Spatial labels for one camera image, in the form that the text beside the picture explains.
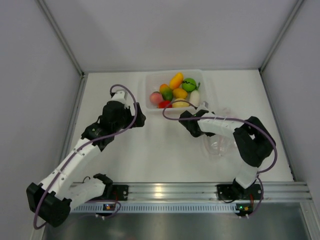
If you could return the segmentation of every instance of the white table surface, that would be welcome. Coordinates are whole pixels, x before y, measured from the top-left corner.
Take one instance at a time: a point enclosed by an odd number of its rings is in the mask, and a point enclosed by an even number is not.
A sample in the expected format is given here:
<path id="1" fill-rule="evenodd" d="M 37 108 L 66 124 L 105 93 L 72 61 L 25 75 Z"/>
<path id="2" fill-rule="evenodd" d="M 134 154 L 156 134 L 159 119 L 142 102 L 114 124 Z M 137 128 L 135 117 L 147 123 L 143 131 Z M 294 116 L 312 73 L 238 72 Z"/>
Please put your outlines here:
<path id="1" fill-rule="evenodd" d="M 293 181 L 258 70 L 211 70 L 203 74 L 211 91 L 210 110 L 230 108 L 241 119 L 256 116 L 274 138 L 278 161 L 272 170 L 260 176 L 262 181 Z M 193 138 L 179 122 L 147 112 L 145 76 L 146 72 L 89 73 L 72 147 L 84 129 L 102 114 L 103 106 L 111 99 L 109 89 L 113 84 L 123 84 L 133 92 L 147 119 L 144 127 L 116 136 L 86 166 L 77 182 L 97 173 L 106 174 L 114 182 L 231 182 L 243 162 L 238 150 L 231 149 L 223 157 L 209 154 L 202 137 Z M 260 168 L 267 168 L 273 158 L 272 153 Z"/>

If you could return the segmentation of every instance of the toy fruit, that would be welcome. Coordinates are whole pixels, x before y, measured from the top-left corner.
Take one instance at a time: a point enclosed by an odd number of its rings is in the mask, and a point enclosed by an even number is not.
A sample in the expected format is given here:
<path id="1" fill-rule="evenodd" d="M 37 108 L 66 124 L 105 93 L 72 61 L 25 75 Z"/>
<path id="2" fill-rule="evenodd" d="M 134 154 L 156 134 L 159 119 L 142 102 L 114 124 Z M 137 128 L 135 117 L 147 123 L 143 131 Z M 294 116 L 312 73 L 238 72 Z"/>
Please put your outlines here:
<path id="1" fill-rule="evenodd" d="M 183 82 L 184 75 L 181 72 L 178 72 L 170 81 L 169 87 L 173 89 L 177 89 Z"/>
<path id="2" fill-rule="evenodd" d="M 158 104 L 158 109 L 164 109 L 171 101 L 162 101 Z"/>
<path id="3" fill-rule="evenodd" d="M 174 107 L 174 108 L 186 108 L 186 107 L 189 107 L 189 103 L 185 102 L 185 99 L 183 99 L 183 98 L 177 98 L 174 101 L 178 101 L 178 102 L 173 102 L 172 103 L 172 107 Z"/>
<path id="4" fill-rule="evenodd" d="M 197 83 L 193 78 L 186 78 L 182 82 L 182 88 L 187 92 L 192 92 L 197 87 Z"/>
<path id="5" fill-rule="evenodd" d="M 191 92 L 190 100 L 189 100 L 189 102 L 196 107 L 199 107 L 199 104 L 200 104 L 200 92 L 198 91 L 199 87 L 200 87 L 200 82 L 198 84 L 198 87 Z"/>
<path id="6" fill-rule="evenodd" d="M 172 101 L 174 98 L 174 94 L 171 90 L 171 88 L 167 84 L 162 84 L 160 86 L 159 92 L 162 94 L 162 97 L 166 101 Z"/>
<path id="7" fill-rule="evenodd" d="M 153 92 L 153 93 L 150 95 L 149 100 L 150 100 L 150 102 L 151 102 L 153 105 L 156 105 L 156 106 L 157 106 L 157 105 L 158 105 L 159 103 L 161 103 L 164 99 L 163 99 L 163 97 L 162 97 L 162 95 L 161 95 L 160 92 L 155 91 L 155 92 Z"/>
<path id="8" fill-rule="evenodd" d="M 182 88 L 176 88 L 173 90 L 173 96 L 176 99 L 185 99 L 188 96 L 188 93 L 186 90 L 183 90 Z"/>

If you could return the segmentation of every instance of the white wall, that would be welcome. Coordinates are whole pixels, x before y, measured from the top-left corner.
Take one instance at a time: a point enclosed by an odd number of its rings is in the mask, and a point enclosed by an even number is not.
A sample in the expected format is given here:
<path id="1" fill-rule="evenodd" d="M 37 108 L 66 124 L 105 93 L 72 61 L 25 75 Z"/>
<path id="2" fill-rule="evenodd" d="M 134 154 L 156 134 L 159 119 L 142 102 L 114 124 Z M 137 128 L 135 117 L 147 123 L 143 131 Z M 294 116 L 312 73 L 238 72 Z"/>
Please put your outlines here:
<path id="1" fill-rule="evenodd" d="M 296 0 L 46 0 L 85 71 L 257 69 Z"/>
<path id="2" fill-rule="evenodd" d="M 26 189 L 58 161 L 80 78 L 35 1 L 2 1 L 0 33 L 0 236 L 26 240 Z"/>
<path id="3" fill-rule="evenodd" d="M 308 0 L 264 73 L 297 178 L 320 213 L 320 1 Z"/>

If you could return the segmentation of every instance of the toy mango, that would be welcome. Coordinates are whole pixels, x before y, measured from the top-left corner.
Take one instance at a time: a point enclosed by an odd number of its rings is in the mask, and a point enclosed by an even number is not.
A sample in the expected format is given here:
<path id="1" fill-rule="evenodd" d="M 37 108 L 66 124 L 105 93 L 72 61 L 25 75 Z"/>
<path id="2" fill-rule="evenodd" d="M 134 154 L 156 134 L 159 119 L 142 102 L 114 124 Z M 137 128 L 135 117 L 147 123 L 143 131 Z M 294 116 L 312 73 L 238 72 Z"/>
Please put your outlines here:
<path id="1" fill-rule="evenodd" d="M 173 90 L 173 96 L 176 99 L 186 99 L 186 97 L 188 96 L 188 93 L 182 88 L 176 88 Z"/>
<path id="2" fill-rule="evenodd" d="M 173 89 L 177 89 L 183 82 L 184 75 L 181 72 L 178 72 L 170 81 L 169 87 Z"/>
<path id="3" fill-rule="evenodd" d="M 174 98 L 174 94 L 167 84 L 162 84 L 159 88 L 159 92 L 161 93 L 163 100 L 165 101 L 172 101 L 172 99 Z"/>

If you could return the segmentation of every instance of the orange toy fruit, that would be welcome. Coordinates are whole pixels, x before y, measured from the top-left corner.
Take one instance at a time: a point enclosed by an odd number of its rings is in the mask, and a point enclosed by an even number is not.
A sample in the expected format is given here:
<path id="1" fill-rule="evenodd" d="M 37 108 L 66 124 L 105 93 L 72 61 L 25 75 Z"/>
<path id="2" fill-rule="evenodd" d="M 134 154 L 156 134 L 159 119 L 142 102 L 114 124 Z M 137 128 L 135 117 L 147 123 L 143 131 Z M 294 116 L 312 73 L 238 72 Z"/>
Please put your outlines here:
<path id="1" fill-rule="evenodd" d="M 184 75 L 181 72 L 178 72 L 170 81 L 169 87 L 173 89 L 177 89 L 182 82 L 184 81 Z"/>

